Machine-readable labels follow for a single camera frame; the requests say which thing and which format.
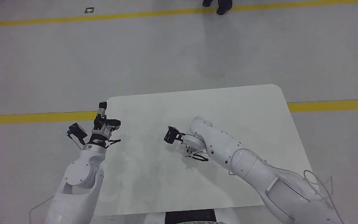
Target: cable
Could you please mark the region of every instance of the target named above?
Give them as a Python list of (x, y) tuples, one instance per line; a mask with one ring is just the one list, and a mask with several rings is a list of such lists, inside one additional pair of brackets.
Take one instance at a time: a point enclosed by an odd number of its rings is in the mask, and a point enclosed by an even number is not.
[(277, 169), (277, 170), (282, 170), (282, 171), (290, 172), (290, 173), (295, 174), (296, 176), (300, 177), (302, 180), (305, 180), (305, 178), (304, 178), (303, 176), (299, 175), (298, 173), (296, 173), (296, 172), (294, 172), (294, 171), (292, 171), (292, 170), (282, 169), (282, 168), (278, 168), (278, 167), (276, 167), (276, 166), (272, 166), (272, 165), (268, 164), (266, 160), (263, 160), (260, 156), (258, 156), (258, 154), (254, 153), (252, 150), (249, 150), (249, 149), (247, 149), (247, 148), (240, 148), (240, 149), (236, 150), (235, 153), (236, 153), (237, 151), (239, 151), (239, 150), (249, 151), (249, 152), (252, 153), (254, 156), (256, 156), (261, 162), (264, 161), (264, 164), (265, 164), (266, 166), (269, 166), (269, 167), (274, 168), (274, 169)]
[(69, 137), (77, 145), (79, 150), (82, 150), (81, 147), (77, 144), (77, 142), (75, 140), (73, 140), (73, 138), (69, 134), (66, 134), (66, 136)]
[[(303, 171), (303, 176), (301, 176), (301, 175), (299, 175), (298, 173), (293, 172), (293, 171), (291, 171), (291, 170), (286, 170), (286, 169), (278, 168), (278, 167), (271, 166), (271, 165), (267, 164), (266, 160), (263, 160), (262, 158), (260, 158), (260, 156), (258, 156), (258, 154), (254, 153), (253, 151), (251, 151), (251, 150), (249, 150), (249, 149), (247, 149), (247, 148), (240, 148), (240, 149), (236, 150), (235, 153), (236, 153), (237, 151), (239, 151), (239, 150), (249, 151), (249, 152), (252, 153), (254, 156), (256, 156), (261, 162), (264, 161), (263, 164), (265, 164), (266, 166), (272, 167), (272, 168), (274, 168), (274, 169), (278, 169), (278, 170), (290, 172), (290, 173), (295, 174), (295, 175), (297, 175), (298, 177), (302, 178), (303, 180), (305, 180), (305, 181), (308, 183), (308, 185), (314, 190), (314, 192), (316, 192), (316, 193), (327, 203), (327, 198), (323, 197), (323, 196), (318, 192), (318, 190), (317, 190), (314, 186), (312, 186), (312, 184), (315, 184), (315, 185), (320, 184), (320, 185), (323, 187), (323, 189), (326, 191), (326, 193), (327, 193), (327, 195), (328, 195), (328, 198), (329, 198), (329, 200), (331, 201), (332, 207), (333, 207), (333, 209), (335, 210), (335, 212), (336, 212), (338, 218), (340, 219), (340, 221), (342, 222), (342, 224), (345, 224), (345, 223), (343, 222), (343, 220), (342, 220), (340, 214), (338, 213), (338, 210), (337, 210), (337, 208), (336, 208), (336, 205), (335, 205), (335, 203), (333, 202), (332, 197), (331, 197), (330, 193), (328, 192), (326, 186), (324, 186), (324, 184), (322, 183), (322, 181), (321, 181), (321, 180), (318, 178), (318, 176), (316, 176), (316, 174), (314, 174), (312, 171), (310, 171), (310, 170), (304, 170), (304, 171)], [(314, 183), (314, 182), (309, 181), (308, 178), (306, 177), (306, 172), (309, 172), (310, 174), (312, 174), (312, 175), (317, 179), (318, 183)], [(332, 187), (332, 194), (333, 194), (333, 179), (332, 179), (332, 176), (330, 176), (330, 178), (329, 178), (328, 180), (331, 180), (331, 187)]]
[(77, 144), (77, 142), (76, 142), (75, 140), (73, 140), (73, 138), (71, 138), (71, 140), (77, 145), (77, 147), (79, 148), (79, 150), (82, 150), (82, 149), (80, 148), (80, 146)]
[(312, 174), (312, 175), (318, 180), (318, 182), (322, 185), (322, 187), (323, 187), (324, 190), (326, 191), (326, 193), (327, 193), (327, 195), (328, 195), (328, 197), (329, 197), (329, 199), (330, 199), (330, 201), (331, 201), (331, 203), (332, 203), (333, 209), (334, 209), (334, 210), (336, 211), (336, 213), (337, 213), (338, 218), (340, 219), (340, 221), (341, 221), (343, 224), (345, 224), (345, 223), (343, 222), (343, 220), (342, 220), (340, 214), (338, 213), (338, 210), (337, 210), (337, 208), (336, 208), (336, 205), (335, 205), (335, 203), (333, 202), (332, 197), (331, 197), (331, 195), (329, 194), (329, 192), (328, 192), (326, 186), (324, 186), (324, 184), (321, 182), (321, 180), (318, 178), (318, 176), (316, 176), (312, 171), (310, 171), (310, 170), (305, 170), (305, 171), (303, 171), (303, 175), (304, 175), (304, 177), (305, 177), (305, 180), (307, 181), (307, 183), (308, 183), (310, 186), (311, 186), (311, 184), (309, 183), (309, 181), (308, 181), (308, 179), (307, 179), (307, 177), (306, 177), (306, 172), (309, 172), (310, 174)]
[(41, 202), (40, 204), (36, 205), (35, 207), (33, 207), (32, 209), (29, 210), (29, 224), (32, 224), (32, 220), (31, 220), (31, 212), (34, 209), (37, 209), (38, 207), (40, 207), (41, 205), (45, 204), (46, 202), (48, 202), (49, 200), (51, 200), (51, 198), (46, 199), (45, 201)]

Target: white table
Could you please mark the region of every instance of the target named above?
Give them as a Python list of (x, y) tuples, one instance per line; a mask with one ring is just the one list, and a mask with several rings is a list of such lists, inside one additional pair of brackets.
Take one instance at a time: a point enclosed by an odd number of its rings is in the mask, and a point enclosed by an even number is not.
[(248, 184), (213, 161), (183, 157), (163, 138), (168, 126), (189, 132), (201, 115), (271, 164), (311, 169), (287, 107), (275, 85), (112, 97), (107, 115), (122, 126), (102, 167), (105, 179), (95, 215), (151, 213), (261, 205)]

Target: person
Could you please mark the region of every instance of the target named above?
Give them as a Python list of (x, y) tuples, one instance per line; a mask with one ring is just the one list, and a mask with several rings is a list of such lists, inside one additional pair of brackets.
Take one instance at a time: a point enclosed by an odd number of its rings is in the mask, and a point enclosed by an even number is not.
[[(209, 7), (213, 0), (203, 0), (202, 6)], [(233, 7), (233, 0), (218, 0), (219, 8), (216, 14), (223, 15)]]

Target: black panel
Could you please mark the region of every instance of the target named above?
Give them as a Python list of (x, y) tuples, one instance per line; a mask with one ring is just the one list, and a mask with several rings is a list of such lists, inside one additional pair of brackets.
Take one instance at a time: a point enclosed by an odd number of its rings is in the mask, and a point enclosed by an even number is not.
[(213, 209), (166, 212), (165, 224), (177, 224), (190, 221), (216, 222), (215, 212)]

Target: white cable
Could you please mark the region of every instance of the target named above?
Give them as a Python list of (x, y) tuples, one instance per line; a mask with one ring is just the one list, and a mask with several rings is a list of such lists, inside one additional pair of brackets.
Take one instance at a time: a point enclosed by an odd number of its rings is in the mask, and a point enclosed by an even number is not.
[(73, 138), (71, 138), (71, 140), (78, 146), (79, 150), (82, 150), (82, 149), (80, 148), (80, 146), (77, 144), (77, 142), (76, 142), (75, 140), (73, 140)]
[[(265, 164), (266, 166), (272, 167), (272, 168), (274, 168), (274, 169), (278, 169), (278, 170), (290, 172), (290, 173), (292, 173), (292, 174), (297, 175), (298, 177), (300, 177), (300, 178), (302, 178), (303, 180), (305, 180), (305, 181), (308, 183), (308, 185), (309, 185), (325, 202), (327, 202), (327, 198), (323, 197), (323, 196), (318, 192), (318, 190), (317, 190), (314, 186), (312, 186), (312, 184), (315, 184), (315, 185), (320, 184), (320, 185), (322, 185), (323, 189), (326, 191), (326, 193), (327, 193), (327, 195), (328, 195), (329, 200), (330, 200), (331, 203), (332, 203), (332, 207), (333, 207), (333, 209), (335, 210), (335, 212), (336, 212), (338, 218), (340, 219), (340, 221), (342, 222), (342, 224), (345, 224), (345, 223), (343, 222), (343, 220), (342, 220), (340, 214), (338, 213), (338, 210), (337, 210), (337, 208), (336, 208), (336, 205), (335, 205), (335, 203), (333, 202), (332, 197), (331, 197), (330, 193), (328, 192), (326, 186), (324, 186), (324, 184), (322, 183), (322, 181), (321, 181), (312, 171), (310, 171), (310, 170), (304, 170), (304, 171), (303, 171), (303, 176), (301, 176), (301, 175), (299, 175), (298, 173), (293, 172), (293, 171), (291, 171), (291, 170), (286, 170), (286, 169), (278, 168), (278, 167), (271, 166), (271, 165), (267, 164), (266, 160), (263, 160), (262, 158), (260, 158), (260, 156), (258, 156), (258, 154), (254, 153), (253, 151), (251, 151), (251, 150), (249, 150), (249, 149), (247, 149), (247, 148), (240, 148), (240, 149), (238, 149), (237, 151), (239, 151), (239, 150), (249, 151), (249, 152), (252, 153), (254, 156), (256, 156), (261, 162), (264, 161), (264, 162), (265, 162), (264, 164)], [(313, 182), (309, 181), (308, 178), (306, 177), (306, 172), (309, 172), (310, 174), (312, 174), (312, 175), (317, 179), (317, 181), (318, 181), (319, 183), (313, 183)], [(331, 180), (332, 194), (333, 194), (333, 180), (332, 180), (332, 177), (331, 177), (331, 176), (330, 176), (330, 180)]]
[(321, 182), (321, 180), (318, 178), (318, 176), (316, 176), (312, 171), (310, 171), (310, 170), (305, 170), (305, 171), (303, 171), (303, 175), (304, 175), (304, 177), (305, 177), (305, 180), (307, 181), (307, 183), (308, 183), (310, 186), (311, 186), (311, 184), (309, 183), (309, 181), (308, 181), (308, 179), (307, 179), (307, 177), (306, 177), (306, 172), (309, 172), (310, 174), (312, 174), (312, 175), (318, 180), (318, 182), (322, 185), (322, 187), (323, 187), (324, 190), (326, 191), (326, 193), (327, 193), (327, 195), (328, 195), (328, 197), (329, 197), (329, 199), (330, 199), (330, 201), (331, 201), (331, 203), (332, 203), (333, 209), (334, 209), (334, 210), (336, 211), (336, 213), (337, 213), (338, 218), (340, 219), (340, 221), (341, 221), (343, 224), (345, 224), (345, 223), (343, 222), (343, 220), (342, 220), (340, 214), (338, 213), (338, 210), (337, 210), (337, 208), (336, 208), (336, 205), (335, 205), (335, 203), (333, 202), (332, 197), (331, 197), (331, 195), (329, 194), (329, 192), (328, 192), (326, 186), (324, 186), (324, 184)]
[(254, 153), (252, 150), (249, 150), (249, 149), (247, 149), (247, 148), (240, 148), (239, 150), (249, 151), (249, 152), (252, 153), (254, 156), (256, 156), (261, 162), (264, 161), (264, 164), (265, 164), (266, 166), (269, 166), (269, 167), (274, 168), (274, 169), (277, 169), (277, 170), (282, 170), (282, 171), (290, 172), (290, 173), (292, 173), (292, 174), (297, 175), (297, 176), (300, 177), (302, 180), (304, 180), (304, 177), (303, 177), (303, 176), (299, 175), (299, 174), (296, 173), (296, 172), (293, 172), (292, 170), (286, 170), (286, 169), (278, 168), (278, 167), (276, 167), (276, 166), (272, 166), (272, 165), (268, 164), (266, 160), (263, 160), (260, 156), (258, 156), (258, 154)]

